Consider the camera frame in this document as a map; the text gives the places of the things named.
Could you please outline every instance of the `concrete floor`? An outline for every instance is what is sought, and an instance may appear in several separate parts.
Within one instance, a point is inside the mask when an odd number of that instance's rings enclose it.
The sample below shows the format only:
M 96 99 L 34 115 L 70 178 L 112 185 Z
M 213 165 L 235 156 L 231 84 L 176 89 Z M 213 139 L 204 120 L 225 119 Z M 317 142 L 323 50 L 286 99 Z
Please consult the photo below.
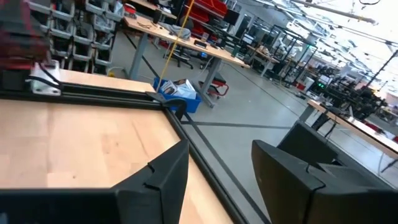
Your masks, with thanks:
M 124 34 L 117 35 L 113 50 L 113 65 L 128 71 L 134 56 L 134 47 Z M 145 58 L 159 75 L 165 66 L 164 49 L 148 44 Z M 193 60 L 193 70 L 182 64 L 180 68 L 174 59 L 170 60 L 164 78 L 176 80 L 188 78 L 204 80 L 206 72 L 199 75 L 199 60 Z M 228 192 L 250 223 L 267 223 L 268 213 L 262 201 L 251 163 L 251 143 L 261 139 L 276 146 L 306 107 L 305 100 L 296 98 L 294 90 L 280 87 L 261 78 L 250 69 L 222 64 L 220 73 L 227 80 L 230 90 L 211 109 L 202 103 L 195 114 L 184 121 L 193 120 L 193 125 L 184 122 L 184 128 L 201 150 L 210 166 L 215 170 Z M 139 81 L 152 83 L 155 77 L 149 67 L 141 61 Z M 313 114 L 308 122 L 319 114 Z M 320 132 L 325 134 L 331 123 Z M 382 152 L 350 131 L 337 126 L 330 141 L 342 148 L 351 157 L 377 174 Z M 392 159 L 384 156 L 383 168 Z M 398 167 L 394 166 L 380 175 L 392 186 L 398 186 Z

